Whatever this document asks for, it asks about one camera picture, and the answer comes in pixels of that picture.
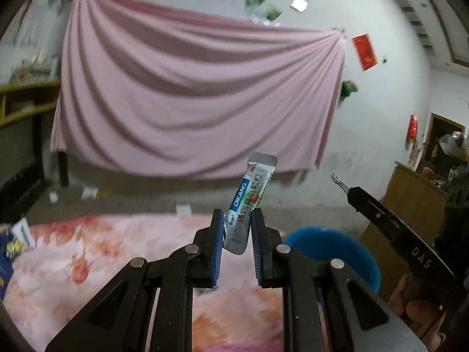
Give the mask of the yellow wooden shelf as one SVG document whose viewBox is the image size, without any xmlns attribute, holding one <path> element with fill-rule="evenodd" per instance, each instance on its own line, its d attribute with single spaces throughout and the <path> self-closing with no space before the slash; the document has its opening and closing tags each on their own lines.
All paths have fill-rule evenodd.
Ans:
<svg viewBox="0 0 469 352">
<path fill-rule="evenodd" d="M 54 111 L 59 92 L 58 79 L 1 85 L 1 126 Z"/>
</svg>

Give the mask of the blue plastic trash bin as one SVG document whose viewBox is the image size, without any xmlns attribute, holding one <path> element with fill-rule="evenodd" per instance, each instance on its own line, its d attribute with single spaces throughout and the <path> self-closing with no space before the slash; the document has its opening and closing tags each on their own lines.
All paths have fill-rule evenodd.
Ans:
<svg viewBox="0 0 469 352">
<path fill-rule="evenodd" d="M 351 236 L 333 229 L 313 226 L 291 233 L 285 243 L 316 261 L 344 261 L 378 293 L 382 282 L 378 264 L 371 252 Z"/>
</svg>

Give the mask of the pink hanging cloth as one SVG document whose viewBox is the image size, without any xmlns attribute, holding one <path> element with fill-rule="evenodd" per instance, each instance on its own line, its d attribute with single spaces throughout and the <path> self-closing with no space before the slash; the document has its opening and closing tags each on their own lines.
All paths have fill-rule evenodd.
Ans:
<svg viewBox="0 0 469 352">
<path fill-rule="evenodd" d="M 346 46 L 139 0 L 74 0 L 50 147 L 135 176 L 225 179 L 252 152 L 321 163 Z"/>
</svg>

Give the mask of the red paper on wall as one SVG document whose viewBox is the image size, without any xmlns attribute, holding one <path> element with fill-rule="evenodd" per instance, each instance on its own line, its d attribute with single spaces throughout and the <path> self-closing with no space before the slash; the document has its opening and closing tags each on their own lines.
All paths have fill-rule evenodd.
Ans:
<svg viewBox="0 0 469 352">
<path fill-rule="evenodd" d="M 353 37 L 352 42 L 355 46 L 363 71 L 367 71 L 378 64 L 377 57 L 371 45 L 371 40 L 367 34 Z"/>
</svg>

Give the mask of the green wall ornament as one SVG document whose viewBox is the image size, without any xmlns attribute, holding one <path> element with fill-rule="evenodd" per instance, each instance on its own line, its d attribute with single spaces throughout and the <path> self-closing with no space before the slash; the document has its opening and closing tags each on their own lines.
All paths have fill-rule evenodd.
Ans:
<svg viewBox="0 0 469 352">
<path fill-rule="evenodd" d="M 342 83 L 340 97 L 345 99 L 358 92 L 358 86 L 351 80 L 344 80 Z"/>
</svg>

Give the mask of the wooden cabinet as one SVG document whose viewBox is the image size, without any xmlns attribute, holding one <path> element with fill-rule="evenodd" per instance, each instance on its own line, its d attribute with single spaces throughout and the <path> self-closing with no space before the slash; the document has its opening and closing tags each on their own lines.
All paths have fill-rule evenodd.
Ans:
<svg viewBox="0 0 469 352">
<path fill-rule="evenodd" d="M 382 203 L 431 244 L 443 223 L 448 194 L 412 169 L 396 164 Z M 374 256 L 381 272 L 379 296 L 388 300 L 409 269 L 373 223 L 359 239 Z"/>
</svg>

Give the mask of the silver green sachet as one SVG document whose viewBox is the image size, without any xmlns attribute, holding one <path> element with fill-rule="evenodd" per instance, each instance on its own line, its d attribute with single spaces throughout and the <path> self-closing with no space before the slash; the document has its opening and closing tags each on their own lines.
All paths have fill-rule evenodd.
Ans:
<svg viewBox="0 0 469 352">
<path fill-rule="evenodd" d="M 223 248 L 235 255 L 242 255 L 250 233 L 250 213 L 261 201 L 277 168 L 277 157 L 266 153 L 252 153 L 247 169 L 224 219 Z"/>
</svg>

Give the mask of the blue yellow snack packet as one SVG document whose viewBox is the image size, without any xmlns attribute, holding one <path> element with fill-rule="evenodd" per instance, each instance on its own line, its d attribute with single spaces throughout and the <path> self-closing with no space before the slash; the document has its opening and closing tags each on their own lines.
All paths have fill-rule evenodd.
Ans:
<svg viewBox="0 0 469 352">
<path fill-rule="evenodd" d="M 0 237 L 1 255 L 10 264 L 23 252 L 34 250 L 37 246 L 37 239 L 33 236 L 26 218 L 15 224 L 2 224 Z"/>
</svg>

